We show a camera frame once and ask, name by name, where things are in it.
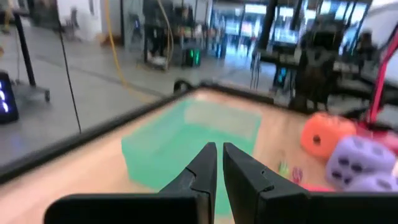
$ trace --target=concrete floor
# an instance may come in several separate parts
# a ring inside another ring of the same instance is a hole
[[[45,29],[26,27],[25,32],[37,84],[50,89],[51,102],[46,103],[43,96],[18,100],[20,120],[0,126],[0,168],[28,153],[79,133],[60,39]],[[27,81],[22,55],[19,63],[17,60],[15,32],[9,37],[2,35],[0,43],[5,46],[0,68],[16,79],[19,66],[20,79]],[[171,94],[176,78],[185,78],[192,83],[211,79],[243,87],[248,87],[250,83],[249,60],[243,56],[227,56],[225,60],[204,58],[200,68],[182,70],[173,67],[167,73],[162,73],[137,67],[140,52],[118,49],[121,70],[134,91],[139,92],[138,98],[137,94],[130,95],[123,88],[111,49],[78,42],[66,42],[65,48],[82,131],[134,110],[148,101]],[[259,89],[265,92],[271,86],[275,68],[266,65],[262,71]],[[287,102],[284,96],[278,96],[276,100],[282,104]],[[340,101],[336,105],[333,109],[341,111],[358,106],[359,102]],[[392,116],[396,118],[396,115],[395,112],[389,114],[387,119]]]

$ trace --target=blue digital display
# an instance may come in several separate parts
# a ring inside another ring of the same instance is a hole
[[[2,82],[0,82],[0,107],[2,108],[3,112],[8,113],[9,107],[6,103],[6,94],[3,91]]]

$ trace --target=wooden table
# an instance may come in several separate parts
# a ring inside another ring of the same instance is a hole
[[[291,169],[299,167],[303,170],[303,184],[330,187],[324,178],[325,164],[300,147],[300,133],[306,116],[213,90],[197,90],[185,97],[261,115],[253,156],[274,171],[278,170],[281,161],[285,161]],[[0,186],[0,223],[42,223],[46,208],[64,195],[152,192],[129,180],[121,138],[171,105],[173,103]],[[216,223],[233,221],[231,217],[216,217]]]

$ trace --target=purple foam die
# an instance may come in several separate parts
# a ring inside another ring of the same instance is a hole
[[[326,178],[337,187],[347,187],[359,175],[391,173],[396,156],[387,147],[370,139],[348,136],[337,144],[326,165]]]
[[[398,192],[397,178],[385,172],[362,175],[344,189],[345,192]]]

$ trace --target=green translucent box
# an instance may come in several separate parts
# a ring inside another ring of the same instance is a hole
[[[122,139],[129,178],[160,190],[189,164],[208,142],[218,150],[216,214],[231,212],[223,176],[223,143],[248,154],[256,143],[261,116],[208,101],[176,103]]]

